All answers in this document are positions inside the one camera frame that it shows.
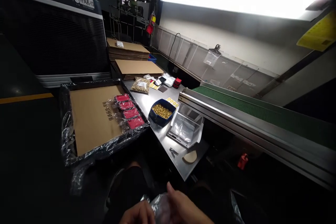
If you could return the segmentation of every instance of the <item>metal conveyor frame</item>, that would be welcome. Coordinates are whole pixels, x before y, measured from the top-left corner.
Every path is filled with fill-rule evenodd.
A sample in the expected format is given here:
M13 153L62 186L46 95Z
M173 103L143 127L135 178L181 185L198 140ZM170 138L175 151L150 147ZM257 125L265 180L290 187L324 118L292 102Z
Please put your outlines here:
M201 86L225 93L223 88L209 83L201 82ZM334 189L334 150L188 88L180 92L178 100L316 183Z

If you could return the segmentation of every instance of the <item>blue container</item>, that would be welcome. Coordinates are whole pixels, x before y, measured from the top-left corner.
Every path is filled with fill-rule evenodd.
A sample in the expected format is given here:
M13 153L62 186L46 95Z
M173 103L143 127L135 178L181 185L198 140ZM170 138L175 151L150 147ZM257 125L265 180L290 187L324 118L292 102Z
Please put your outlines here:
M157 115L154 110L153 110L153 107L156 105L156 104L161 104L162 107L168 109L169 111L172 112L172 115L168 118L168 119L164 119L162 118L161 116ZM150 108L150 112L149 112L149 117L158 125L164 127L170 120L171 118L173 117L174 115L174 112L175 112L176 108L175 106L173 106L169 101L166 101L164 99L160 99L156 102L154 102L154 104L152 105L152 107Z
M156 64L156 58L152 54L149 55L148 61L153 61Z

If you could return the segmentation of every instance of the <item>person's hand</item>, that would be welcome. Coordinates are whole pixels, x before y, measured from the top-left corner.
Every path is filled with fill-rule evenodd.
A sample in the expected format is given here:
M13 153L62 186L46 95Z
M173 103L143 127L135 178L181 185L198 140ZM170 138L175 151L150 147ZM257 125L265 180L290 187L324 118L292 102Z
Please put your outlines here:
M155 224L154 212L147 201L140 201L128 209L119 224Z
M175 191L169 182L167 192L171 203L171 224L214 224L184 193Z

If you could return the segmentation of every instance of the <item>stack of flattened cardboard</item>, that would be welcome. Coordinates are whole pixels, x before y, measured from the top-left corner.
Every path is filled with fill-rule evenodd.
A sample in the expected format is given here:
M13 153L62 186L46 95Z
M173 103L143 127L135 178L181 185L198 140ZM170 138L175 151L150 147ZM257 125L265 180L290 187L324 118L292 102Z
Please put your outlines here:
M152 61L128 61L128 60L115 60L113 65L124 80L134 79L135 76L143 77L150 74L153 77L162 76L163 71Z
M115 60L137 60L137 61L147 61L149 57L149 51L142 45L122 42L124 48L117 47L117 40L108 38L108 54L110 61Z

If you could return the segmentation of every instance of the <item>green conveyor belt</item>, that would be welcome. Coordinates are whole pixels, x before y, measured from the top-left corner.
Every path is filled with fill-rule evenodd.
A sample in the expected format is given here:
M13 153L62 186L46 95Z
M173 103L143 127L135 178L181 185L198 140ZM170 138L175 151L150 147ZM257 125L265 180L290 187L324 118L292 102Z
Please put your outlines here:
M193 91L336 150L336 131L333 124L229 90L224 91L227 93L221 93L208 87L199 86Z

